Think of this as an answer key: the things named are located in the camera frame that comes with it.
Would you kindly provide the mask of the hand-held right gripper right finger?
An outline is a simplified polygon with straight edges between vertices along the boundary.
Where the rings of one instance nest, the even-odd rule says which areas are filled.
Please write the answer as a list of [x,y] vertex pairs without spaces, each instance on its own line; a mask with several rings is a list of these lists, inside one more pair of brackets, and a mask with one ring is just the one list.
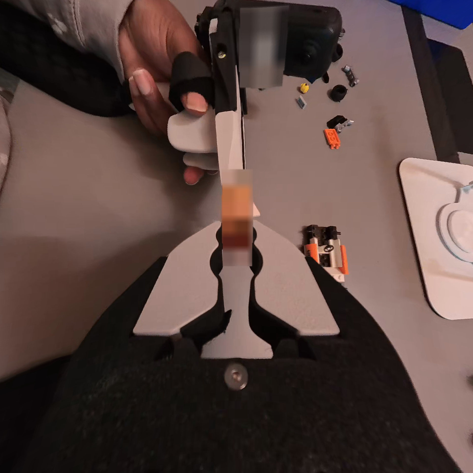
[[304,255],[270,228],[253,229],[251,330],[270,346],[281,340],[337,336],[340,328]]

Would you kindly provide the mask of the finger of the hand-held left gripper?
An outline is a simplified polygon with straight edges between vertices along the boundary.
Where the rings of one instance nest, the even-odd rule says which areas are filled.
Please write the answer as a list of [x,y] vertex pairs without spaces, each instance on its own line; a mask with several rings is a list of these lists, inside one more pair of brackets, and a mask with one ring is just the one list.
[[235,85],[230,86],[230,97],[236,99],[236,109],[230,110],[223,92],[215,92],[215,126],[219,172],[245,169],[245,126],[241,106],[238,69]]

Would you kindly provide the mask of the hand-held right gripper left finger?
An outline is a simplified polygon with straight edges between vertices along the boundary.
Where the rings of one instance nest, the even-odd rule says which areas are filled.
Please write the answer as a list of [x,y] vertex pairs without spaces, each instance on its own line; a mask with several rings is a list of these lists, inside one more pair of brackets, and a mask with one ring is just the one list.
[[210,224],[169,253],[134,335],[181,335],[203,346],[224,332],[220,228],[221,224]]

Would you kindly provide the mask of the orange white lego car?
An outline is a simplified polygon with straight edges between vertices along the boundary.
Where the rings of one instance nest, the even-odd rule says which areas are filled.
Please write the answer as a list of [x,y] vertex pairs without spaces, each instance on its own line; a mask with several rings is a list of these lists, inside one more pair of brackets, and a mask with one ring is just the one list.
[[302,251],[316,261],[335,281],[345,284],[349,274],[346,247],[336,226],[308,225],[302,229]]

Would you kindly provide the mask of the white book stand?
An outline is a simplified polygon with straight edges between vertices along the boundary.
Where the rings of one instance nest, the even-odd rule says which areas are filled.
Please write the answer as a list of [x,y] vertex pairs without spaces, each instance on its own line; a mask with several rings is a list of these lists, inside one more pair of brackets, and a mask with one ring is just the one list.
[[409,157],[398,172],[430,307],[472,319],[472,166]]

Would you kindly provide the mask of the person's left forearm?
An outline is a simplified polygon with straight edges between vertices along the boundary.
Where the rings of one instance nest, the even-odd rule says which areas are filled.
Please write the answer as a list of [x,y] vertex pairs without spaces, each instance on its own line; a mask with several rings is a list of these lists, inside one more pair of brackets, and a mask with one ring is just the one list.
[[132,0],[48,0],[32,3],[64,42],[106,60],[124,80],[119,31]]

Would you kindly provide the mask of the person's left hand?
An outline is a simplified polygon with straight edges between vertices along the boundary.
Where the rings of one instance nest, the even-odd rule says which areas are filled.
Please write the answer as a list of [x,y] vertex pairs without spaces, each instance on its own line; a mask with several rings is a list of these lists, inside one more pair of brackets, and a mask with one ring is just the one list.
[[137,0],[122,20],[119,51],[137,115],[152,133],[166,134],[174,109],[156,84],[170,80],[173,61],[182,52],[208,63],[202,46],[170,1]]

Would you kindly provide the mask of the blue storage bin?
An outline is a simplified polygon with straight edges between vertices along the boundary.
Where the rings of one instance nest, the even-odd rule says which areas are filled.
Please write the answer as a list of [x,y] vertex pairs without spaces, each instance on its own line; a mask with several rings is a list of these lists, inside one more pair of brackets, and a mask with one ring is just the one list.
[[472,0],[392,0],[391,2],[461,30],[473,22]]

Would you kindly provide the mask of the black textured pad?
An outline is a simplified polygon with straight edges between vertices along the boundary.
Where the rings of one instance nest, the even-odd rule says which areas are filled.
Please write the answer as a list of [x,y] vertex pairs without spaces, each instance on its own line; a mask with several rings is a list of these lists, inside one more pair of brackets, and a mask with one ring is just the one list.
[[18,373],[0,383],[0,471],[12,472],[50,406],[71,356]]

